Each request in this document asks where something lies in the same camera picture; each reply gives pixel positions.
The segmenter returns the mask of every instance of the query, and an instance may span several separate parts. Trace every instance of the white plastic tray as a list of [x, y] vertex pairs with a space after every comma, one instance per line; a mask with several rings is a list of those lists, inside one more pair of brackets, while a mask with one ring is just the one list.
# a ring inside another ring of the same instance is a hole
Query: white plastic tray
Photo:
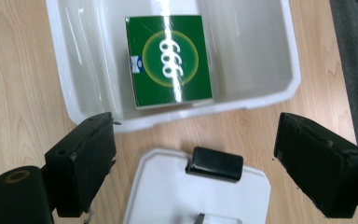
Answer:
[[270, 184], [266, 175], [243, 166], [233, 183], [186, 174], [191, 155], [153, 149], [139, 162], [124, 223], [194, 224], [202, 213], [205, 224], [266, 222]]
[[[290, 99], [300, 84], [288, 0], [47, 0], [71, 120], [111, 111], [131, 132], [175, 119], [253, 109]], [[200, 14], [213, 100], [136, 110], [124, 18]]]

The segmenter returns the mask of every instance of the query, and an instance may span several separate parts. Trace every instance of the wood grain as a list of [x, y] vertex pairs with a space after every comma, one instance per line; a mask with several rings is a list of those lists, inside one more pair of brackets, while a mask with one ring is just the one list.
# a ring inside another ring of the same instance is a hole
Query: wood grain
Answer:
[[[279, 114], [314, 119], [355, 142], [351, 111], [328, 0], [291, 1], [302, 83], [288, 102], [183, 119], [136, 133], [116, 134], [117, 164], [92, 204], [92, 223], [121, 223], [137, 163], [154, 147], [191, 152], [195, 146], [241, 154], [271, 184], [267, 223], [358, 223], [328, 219], [273, 160]], [[0, 174], [42, 166], [44, 153], [74, 128], [66, 115], [42, 0], [0, 0]], [[83, 223], [60, 218], [57, 223]]]

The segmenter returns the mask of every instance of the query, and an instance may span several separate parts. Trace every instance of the plastic bin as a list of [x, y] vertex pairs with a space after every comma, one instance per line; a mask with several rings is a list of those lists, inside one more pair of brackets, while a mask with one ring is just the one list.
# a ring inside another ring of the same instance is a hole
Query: plastic bin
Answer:
[[[71, 120], [111, 111], [131, 132], [175, 119], [290, 99], [300, 84], [288, 0], [47, 0], [62, 94]], [[202, 15], [213, 100], [137, 110], [126, 16]]]

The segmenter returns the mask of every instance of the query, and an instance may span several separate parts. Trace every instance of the wooden table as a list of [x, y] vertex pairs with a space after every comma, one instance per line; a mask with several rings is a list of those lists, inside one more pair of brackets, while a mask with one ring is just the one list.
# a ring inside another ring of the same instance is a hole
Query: wooden table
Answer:
[[[273, 147], [281, 112], [314, 119], [355, 142], [328, 0], [292, 0], [302, 83], [289, 102], [237, 110], [116, 134], [117, 164], [92, 209], [93, 223], [121, 223], [138, 160], [153, 147], [191, 152], [194, 146], [241, 154], [271, 184], [267, 223], [358, 223], [328, 219], [298, 189]], [[0, 0], [0, 174], [41, 167], [44, 154], [74, 129], [62, 99], [44, 0]], [[57, 223], [82, 223], [59, 218]]]

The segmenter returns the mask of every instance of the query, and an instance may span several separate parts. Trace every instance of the green box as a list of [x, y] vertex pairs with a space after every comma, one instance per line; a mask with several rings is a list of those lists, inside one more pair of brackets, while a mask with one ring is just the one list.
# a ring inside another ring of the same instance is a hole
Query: green box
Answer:
[[212, 98], [201, 16], [126, 18], [137, 108]]

